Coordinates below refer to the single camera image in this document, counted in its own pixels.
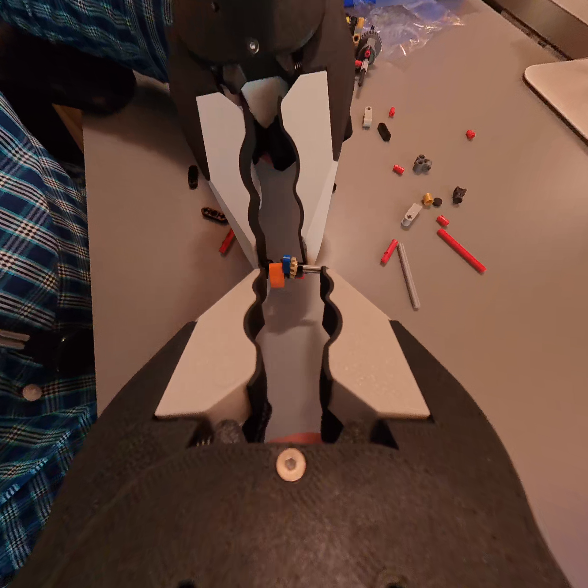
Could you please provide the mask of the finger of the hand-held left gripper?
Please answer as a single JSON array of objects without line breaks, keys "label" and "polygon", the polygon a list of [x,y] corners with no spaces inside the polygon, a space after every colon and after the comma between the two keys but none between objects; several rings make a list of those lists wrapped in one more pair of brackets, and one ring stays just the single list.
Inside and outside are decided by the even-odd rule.
[{"label": "finger of the hand-held left gripper", "polygon": [[266,262],[259,222],[261,184],[253,163],[255,119],[245,97],[221,92],[196,98],[209,171],[209,186],[253,268]]},{"label": "finger of the hand-held left gripper", "polygon": [[338,167],[332,148],[327,72],[298,77],[281,101],[280,116],[296,155],[293,190],[301,210],[299,236],[306,263],[314,265]]}]

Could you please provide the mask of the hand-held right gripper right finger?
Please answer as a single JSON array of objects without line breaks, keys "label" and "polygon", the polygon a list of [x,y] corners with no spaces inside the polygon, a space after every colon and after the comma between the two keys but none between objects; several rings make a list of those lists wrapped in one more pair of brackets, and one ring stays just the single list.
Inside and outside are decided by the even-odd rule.
[{"label": "hand-held right gripper right finger", "polygon": [[369,438],[388,420],[427,420],[430,409],[393,330],[392,321],[334,269],[320,269],[322,327],[320,434],[334,443],[349,424],[367,426]]}]

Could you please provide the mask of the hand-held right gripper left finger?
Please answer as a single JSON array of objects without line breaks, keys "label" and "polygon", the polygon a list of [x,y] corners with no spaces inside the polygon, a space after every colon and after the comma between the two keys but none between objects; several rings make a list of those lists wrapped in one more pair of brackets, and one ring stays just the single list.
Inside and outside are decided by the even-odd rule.
[{"label": "hand-held right gripper left finger", "polygon": [[267,375],[256,338],[265,326],[267,278],[254,269],[195,321],[155,409],[157,419],[232,420],[261,443],[271,416]]}]

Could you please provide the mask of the black lego gear assembly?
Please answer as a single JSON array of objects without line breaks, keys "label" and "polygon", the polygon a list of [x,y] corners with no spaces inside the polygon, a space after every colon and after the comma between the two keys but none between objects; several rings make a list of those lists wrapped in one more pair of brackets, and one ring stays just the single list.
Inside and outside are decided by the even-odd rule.
[{"label": "black lego gear assembly", "polygon": [[[285,255],[283,258],[278,261],[283,263],[283,272],[285,274],[285,283],[288,280],[301,280],[304,279],[306,275],[318,275],[321,274],[323,269],[326,269],[325,266],[313,266],[301,263],[295,258],[294,256]],[[267,260],[265,264],[266,273],[268,276],[268,264],[269,263],[277,263],[272,260]]]}]

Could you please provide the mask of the person's left forearm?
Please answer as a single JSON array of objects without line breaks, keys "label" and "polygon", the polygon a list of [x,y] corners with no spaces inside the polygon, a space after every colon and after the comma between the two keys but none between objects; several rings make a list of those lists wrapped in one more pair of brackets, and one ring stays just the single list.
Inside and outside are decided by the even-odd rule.
[{"label": "person's left forearm", "polygon": [[172,1],[1,1],[1,89],[108,114],[167,83]]}]

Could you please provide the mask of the long grey lego axle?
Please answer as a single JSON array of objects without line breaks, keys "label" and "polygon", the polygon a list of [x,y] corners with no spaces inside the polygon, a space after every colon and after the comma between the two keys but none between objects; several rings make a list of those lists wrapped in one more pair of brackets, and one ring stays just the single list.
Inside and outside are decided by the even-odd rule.
[{"label": "long grey lego axle", "polygon": [[418,311],[421,307],[420,300],[419,300],[419,297],[418,297],[418,294],[416,291],[415,281],[414,281],[414,278],[412,276],[412,272],[410,269],[408,255],[406,253],[406,248],[403,243],[399,243],[399,245],[398,245],[398,254],[399,254],[399,260],[400,260],[400,264],[401,264],[401,270],[402,270],[405,284],[407,287],[408,296],[410,299],[412,309],[414,311]]}]

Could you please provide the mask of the long red lego axle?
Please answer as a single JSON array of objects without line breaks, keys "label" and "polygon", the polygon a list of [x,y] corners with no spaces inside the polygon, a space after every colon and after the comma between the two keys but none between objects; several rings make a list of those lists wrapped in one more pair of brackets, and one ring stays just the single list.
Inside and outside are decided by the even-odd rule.
[{"label": "long red lego axle", "polygon": [[439,229],[437,236],[442,239],[455,253],[457,253],[470,267],[477,273],[484,274],[487,268],[479,261],[473,254],[471,254],[466,247],[454,239],[445,229]]}]

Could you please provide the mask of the clear plastic bag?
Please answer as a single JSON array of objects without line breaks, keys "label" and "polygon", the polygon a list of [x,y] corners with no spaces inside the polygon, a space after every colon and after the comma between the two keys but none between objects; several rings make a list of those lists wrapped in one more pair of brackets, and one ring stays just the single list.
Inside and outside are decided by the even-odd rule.
[{"label": "clear plastic bag", "polygon": [[350,7],[375,27],[382,40],[380,56],[393,62],[423,48],[440,32],[465,25],[452,1],[378,1]]}]

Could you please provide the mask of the wooden cabinet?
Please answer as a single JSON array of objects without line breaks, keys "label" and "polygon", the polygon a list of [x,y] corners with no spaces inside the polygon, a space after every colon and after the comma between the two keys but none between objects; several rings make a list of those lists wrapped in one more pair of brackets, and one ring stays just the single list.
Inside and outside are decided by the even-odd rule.
[{"label": "wooden cabinet", "polygon": [[84,153],[83,111],[74,107],[52,104],[77,147]]}]

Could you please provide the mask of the person's plaid shirt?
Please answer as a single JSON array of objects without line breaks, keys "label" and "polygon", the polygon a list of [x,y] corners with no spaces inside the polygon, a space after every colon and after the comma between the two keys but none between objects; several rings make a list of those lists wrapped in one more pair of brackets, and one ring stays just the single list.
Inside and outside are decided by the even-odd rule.
[{"label": "person's plaid shirt", "polygon": [[[1,329],[91,326],[84,183],[1,95]],[[65,378],[1,347],[1,587],[32,553],[96,416],[92,369]]]}]

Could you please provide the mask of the dark flat box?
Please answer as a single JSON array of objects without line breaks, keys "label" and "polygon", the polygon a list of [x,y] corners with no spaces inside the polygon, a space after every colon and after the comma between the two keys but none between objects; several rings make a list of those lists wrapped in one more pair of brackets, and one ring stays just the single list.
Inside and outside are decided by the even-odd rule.
[{"label": "dark flat box", "polygon": [[485,1],[571,59],[587,57],[587,1]]}]

